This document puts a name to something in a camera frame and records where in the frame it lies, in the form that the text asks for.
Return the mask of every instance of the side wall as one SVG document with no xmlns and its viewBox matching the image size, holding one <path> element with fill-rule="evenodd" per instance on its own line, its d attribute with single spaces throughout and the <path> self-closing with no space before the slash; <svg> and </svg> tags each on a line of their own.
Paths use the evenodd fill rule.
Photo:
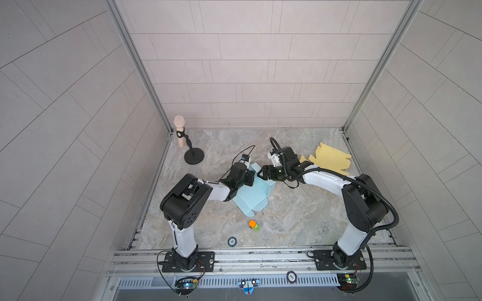
<svg viewBox="0 0 482 301">
<path fill-rule="evenodd" d="M 102 0 L 0 4 L 0 299 L 88 300 L 167 130 Z"/>
<path fill-rule="evenodd" d="M 426 0 L 348 129 L 439 301 L 482 300 L 481 14 Z"/>
<path fill-rule="evenodd" d="M 408 1 L 117 0 L 168 118 L 341 127 Z"/>
</svg>

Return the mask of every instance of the unfolded blue box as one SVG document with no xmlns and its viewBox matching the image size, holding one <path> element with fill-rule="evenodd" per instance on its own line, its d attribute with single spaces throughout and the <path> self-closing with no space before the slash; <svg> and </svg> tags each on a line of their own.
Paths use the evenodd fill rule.
<svg viewBox="0 0 482 301">
<path fill-rule="evenodd" d="M 249 166 L 249 169 L 258 173 L 261 167 L 257 163 Z M 268 197 L 273 194 L 273 180 L 263 180 L 255 175 L 253 186 L 244 185 L 238 190 L 233 201 L 238 205 L 244 215 L 254 217 L 253 211 L 261 211 L 268 204 Z"/>
</svg>

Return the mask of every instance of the gray wall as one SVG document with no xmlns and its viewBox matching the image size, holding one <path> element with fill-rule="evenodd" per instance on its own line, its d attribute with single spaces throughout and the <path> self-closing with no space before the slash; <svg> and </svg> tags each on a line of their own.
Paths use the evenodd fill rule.
<svg viewBox="0 0 482 301">
<path fill-rule="evenodd" d="M 87 300 L 167 130 L 101 0 L 0 4 L 0 299 Z"/>
<path fill-rule="evenodd" d="M 409 1 L 116 0 L 168 118 L 341 127 Z"/>
<path fill-rule="evenodd" d="M 348 129 L 439 300 L 482 300 L 481 15 L 426 0 Z"/>
</svg>

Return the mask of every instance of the round black base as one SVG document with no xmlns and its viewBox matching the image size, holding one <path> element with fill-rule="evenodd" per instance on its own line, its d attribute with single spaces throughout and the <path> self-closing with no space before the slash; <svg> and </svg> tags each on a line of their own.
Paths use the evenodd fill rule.
<svg viewBox="0 0 482 301">
<path fill-rule="evenodd" d="M 194 165 L 200 163 L 204 159 L 204 152 L 200 148 L 193 148 L 184 154 L 184 161 L 187 164 Z"/>
</svg>

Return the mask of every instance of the gray marble surface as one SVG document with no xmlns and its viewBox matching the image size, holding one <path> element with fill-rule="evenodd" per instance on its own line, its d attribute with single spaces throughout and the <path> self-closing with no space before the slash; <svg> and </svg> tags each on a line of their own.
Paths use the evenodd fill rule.
<svg viewBox="0 0 482 301">
<path fill-rule="evenodd" d="M 144 221 L 137 249 L 170 249 L 173 238 L 159 209 L 162 198 L 186 174 L 217 181 L 229 169 L 234 156 L 255 144 L 251 162 L 260 166 L 271 164 L 267 153 L 274 137 L 281 147 L 290 146 L 298 157 L 315 154 L 320 142 L 348 153 L 339 129 L 256 129 L 256 130 L 186 130 L 194 147 L 205 153 L 197 165 L 184 162 L 187 146 L 180 148 L 173 138 L 161 175 Z M 359 175 L 355 164 L 346 170 Z M 237 247 L 277 247 L 332 245 L 342 235 L 348 218 L 343 200 L 316 186 L 300 184 L 290 189 L 276 183 L 275 192 L 268 198 L 268 205 L 255 212 L 253 220 L 260 225 L 258 232 L 249 226 L 245 216 L 233 201 L 206 203 L 194 223 L 194 235 L 200 248 L 227 247 L 228 238 L 237 238 Z M 392 242 L 388 231 L 379 231 L 371 240 Z"/>
</svg>

